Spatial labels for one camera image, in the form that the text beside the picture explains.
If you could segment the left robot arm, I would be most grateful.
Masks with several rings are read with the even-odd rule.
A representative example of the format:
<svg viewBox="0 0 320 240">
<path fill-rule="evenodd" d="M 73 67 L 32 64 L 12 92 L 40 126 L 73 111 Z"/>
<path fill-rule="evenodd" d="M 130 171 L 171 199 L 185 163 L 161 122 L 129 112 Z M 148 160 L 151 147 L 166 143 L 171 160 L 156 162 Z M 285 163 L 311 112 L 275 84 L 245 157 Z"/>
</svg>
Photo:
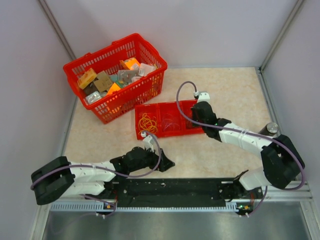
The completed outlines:
<svg viewBox="0 0 320 240">
<path fill-rule="evenodd" d="M 165 172 L 175 166 L 164 153 L 134 147 L 123 156 L 98 163 L 76 163 L 60 156 L 31 174 L 31 190 L 39 206 L 76 195 L 109 198 L 113 183 L 127 179 L 131 173 L 148 168 Z"/>
</svg>

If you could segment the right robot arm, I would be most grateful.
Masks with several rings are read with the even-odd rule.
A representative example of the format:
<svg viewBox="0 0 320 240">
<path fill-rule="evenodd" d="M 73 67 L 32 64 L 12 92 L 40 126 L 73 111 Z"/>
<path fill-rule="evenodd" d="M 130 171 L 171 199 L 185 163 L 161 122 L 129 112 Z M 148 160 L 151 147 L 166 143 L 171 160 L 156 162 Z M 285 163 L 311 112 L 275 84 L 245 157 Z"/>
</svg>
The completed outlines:
<svg viewBox="0 0 320 240">
<path fill-rule="evenodd" d="M 285 189 L 304 169 L 299 153 L 286 135 L 266 136 L 245 130 L 230 120 L 218 118 L 206 101 L 192 108 L 192 120 L 201 124 L 206 135 L 219 142 L 237 146 L 262 161 L 262 166 L 248 170 L 236 177 L 233 192 L 245 198 L 252 189 L 273 186 Z"/>
</svg>

